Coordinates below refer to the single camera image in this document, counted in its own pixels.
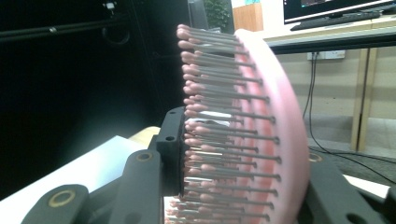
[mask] desk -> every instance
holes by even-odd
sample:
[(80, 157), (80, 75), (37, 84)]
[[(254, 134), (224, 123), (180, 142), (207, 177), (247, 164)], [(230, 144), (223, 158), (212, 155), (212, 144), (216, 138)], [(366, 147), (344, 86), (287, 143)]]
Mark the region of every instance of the desk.
[(302, 31), (292, 32), (290, 28), (285, 25), (276, 31), (255, 34), (264, 39), (275, 54), (396, 46), (395, 15)]
[(275, 54), (361, 49), (352, 102), (351, 149), (363, 151), (375, 82), (376, 48), (396, 46), (396, 16), (293, 32), (290, 31), (291, 26), (255, 32), (255, 35), (266, 41)]
[[(159, 130), (157, 127), (149, 127), (129, 139), (115, 136), (64, 167), (5, 198), (0, 202), (0, 223), (21, 223), (41, 196), (61, 185), (80, 184), (87, 187), (89, 192), (93, 192), (118, 178), (122, 174), (128, 156), (139, 149), (147, 148), (152, 135)], [(389, 188), (354, 177), (348, 177), (347, 180), (383, 198)], [(169, 206), (169, 200), (169, 197), (165, 198), (165, 207)]]

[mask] metal bristle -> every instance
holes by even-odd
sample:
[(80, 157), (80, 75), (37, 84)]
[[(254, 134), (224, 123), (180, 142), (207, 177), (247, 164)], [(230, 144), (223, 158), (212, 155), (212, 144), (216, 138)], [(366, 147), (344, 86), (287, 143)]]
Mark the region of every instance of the metal bristle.
[[(213, 120), (185, 123), (185, 143), (190, 147), (184, 160), (184, 195), (171, 202), (167, 210), (167, 224), (211, 223), (241, 224), (250, 218), (270, 221), (263, 208), (274, 210), (266, 200), (252, 200), (249, 195), (278, 196), (271, 186), (258, 188), (239, 185), (241, 179), (250, 181), (282, 181), (273, 170), (260, 170), (260, 163), (281, 164), (277, 155), (260, 154), (260, 146), (281, 144), (272, 132), (258, 132), (247, 123), (261, 122), (276, 125), (276, 116), (262, 111), (246, 110), (252, 102), (271, 104), (268, 96), (249, 93), (248, 87), (262, 89), (260, 76), (245, 77), (242, 71), (254, 74), (256, 64), (249, 59), (248, 50), (234, 35), (209, 33), (180, 25), (177, 36), (181, 39), (182, 69), (186, 85), (184, 92), (185, 115), (195, 119)], [(236, 61), (229, 54), (242, 55)], [(255, 206), (257, 211), (248, 208)]]

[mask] white table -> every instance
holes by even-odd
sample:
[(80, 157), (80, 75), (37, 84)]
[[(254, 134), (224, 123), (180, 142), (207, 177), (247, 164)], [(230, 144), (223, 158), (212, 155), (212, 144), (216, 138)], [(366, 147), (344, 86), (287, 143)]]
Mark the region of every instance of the white table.
[(367, 49), (396, 45), (396, 16), (382, 16), (328, 27), (291, 31), (290, 25), (255, 32), (275, 54)]
[[(51, 189), (66, 184), (80, 184), (89, 192), (99, 189), (122, 174), (124, 164), (133, 152), (146, 149), (148, 141), (115, 136), (101, 146), (66, 164), (64, 167), (37, 180), (0, 202), (0, 223), (19, 224), (37, 200)], [(353, 185), (385, 198), (388, 186), (361, 180), (352, 176), (346, 179)], [(170, 198), (165, 198), (165, 207)]]

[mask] wall outlet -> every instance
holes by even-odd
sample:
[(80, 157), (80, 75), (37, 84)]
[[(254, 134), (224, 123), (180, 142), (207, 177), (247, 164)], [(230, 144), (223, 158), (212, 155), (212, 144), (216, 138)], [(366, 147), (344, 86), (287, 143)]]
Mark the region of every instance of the wall outlet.
[[(332, 50), (332, 51), (321, 51), (317, 57), (317, 60), (326, 60), (326, 59), (343, 59), (346, 57), (346, 51), (342, 50)], [(312, 53), (306, 53), (306, 59), (312, 60)]]
[[(325, 51), (319, 52), (317, 60), (325, 60), (326, 59), (326, 54), (325, 53), (326, 53)], [(312, 55), (311, 52), (306, 53), (306, 59), (311, 61), (312, 60), (312, 56), (314, 56), (314, 58), (315, 58), (315, 54), (316, 54), (315, 52), (314, 52), (314, 55)]]
[(332, 50), (325, 52), (326, 59), (343, 59), (346, 57), (346, 51), (342, 50)]

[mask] pink hairbrush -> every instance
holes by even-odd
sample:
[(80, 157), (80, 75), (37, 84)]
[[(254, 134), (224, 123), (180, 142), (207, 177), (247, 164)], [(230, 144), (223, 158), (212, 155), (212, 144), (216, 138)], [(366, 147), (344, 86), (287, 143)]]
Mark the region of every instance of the pink hairbrush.
[(184, 195), (171, 202), (167, 223), (293, 223), (309, 180), (308, 147), (275, 55), (246, 30), (179, 25), (177, 36), (195, 50), (181, 53), (185, 115), (195, 120), (185, 124)]

